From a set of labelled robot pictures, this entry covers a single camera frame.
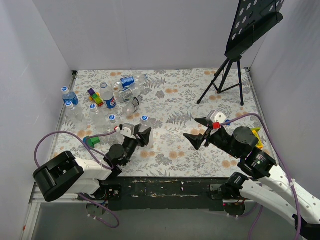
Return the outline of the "Pocari Sweat cap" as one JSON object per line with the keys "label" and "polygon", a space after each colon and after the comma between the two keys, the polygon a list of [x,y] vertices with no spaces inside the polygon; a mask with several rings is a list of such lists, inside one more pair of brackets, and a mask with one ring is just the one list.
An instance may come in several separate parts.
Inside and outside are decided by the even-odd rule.
{"label": "Pocari Sweat cap", "polygon": [[91,105],[89,106],[89,108],[90,108],[91,110],[94,110],[94,109],[97,108],[97,106],[96,106],[96,104],[91,104]]}
{"label": "Pocari Sweat cap", "polygon": [[64,94],[69,93],[69,89],[68,89],[68,87],[66,87],[66,86],[62,87],[62,88],[61,88],[61,91],[62,91]]}
{"label": "Pocari Sweat cap", "polygon": [[108,117],[108,119],[109,119],[110,121],[115,121],[115,120],[116,120],[116,116],[115,116],[114,114],[111,114],[111,115]]}
{"label": "Pocari Sweat cap", "polygon": [[148,121],[149,121],[149,117],[148,117],[147,115],[143,115],[143,116],[140,118],[140,120],[141,120],[142,122],[148,122]]}

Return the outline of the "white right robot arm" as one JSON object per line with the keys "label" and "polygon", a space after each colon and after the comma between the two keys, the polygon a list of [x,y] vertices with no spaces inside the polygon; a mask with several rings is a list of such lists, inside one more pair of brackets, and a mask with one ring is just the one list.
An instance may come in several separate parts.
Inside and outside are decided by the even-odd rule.
{"label": "white right robot arm", "polygon": [[258,138],[248,127],[237,127],[232,134],[218,121],[198,118],[204,134],[185,133],[193,147],[214,145],[235,159],[240,172],[234,172],[213,195],[223,200],[245,198],[294,225],[299,236],[306,240],[320,238],[320,200],[296,183],[284,171],[284,164],[272,158],[256,145]]}

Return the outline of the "Pocari Sweat plastic bottle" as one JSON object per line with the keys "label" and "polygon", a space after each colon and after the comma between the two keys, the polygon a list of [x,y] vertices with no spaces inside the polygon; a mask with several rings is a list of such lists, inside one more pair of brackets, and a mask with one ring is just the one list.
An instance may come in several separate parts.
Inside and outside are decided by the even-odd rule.
{"label": "Pocari Sweat plastic bottle", "polygon": [[73,91],[63,92],[62,99],[64,103],[71,101],[75,106],[79,104],[78,97]]}

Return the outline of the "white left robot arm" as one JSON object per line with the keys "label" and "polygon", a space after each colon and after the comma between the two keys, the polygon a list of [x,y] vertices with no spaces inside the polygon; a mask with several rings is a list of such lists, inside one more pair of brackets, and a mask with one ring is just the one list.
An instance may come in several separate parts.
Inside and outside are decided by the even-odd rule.
{"label": "white left robot arm", "polygon": [[122,167],[131,161],[136,148],[149,145],[151,133],[150,127],[140,131],[139,125],[121,124],[108,134],[120,134],[124,137],[123,143],[112,145],[103,160],[82,159],[64,151],[39,165],[33,179],[46,202],[53,202],[64,194],[87,194],[101,200],[107,193],[101,182],[121,174]]}

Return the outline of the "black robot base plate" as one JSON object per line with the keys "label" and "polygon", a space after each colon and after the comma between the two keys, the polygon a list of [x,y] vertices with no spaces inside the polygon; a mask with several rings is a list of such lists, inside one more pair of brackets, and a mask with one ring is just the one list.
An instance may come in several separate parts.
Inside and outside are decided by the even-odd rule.
{"label": "black robot base plate", "polygon": [[250,199],[230,194],[227,177],[117,177],[86,197],[111,211],[209,210],[242,215]]}

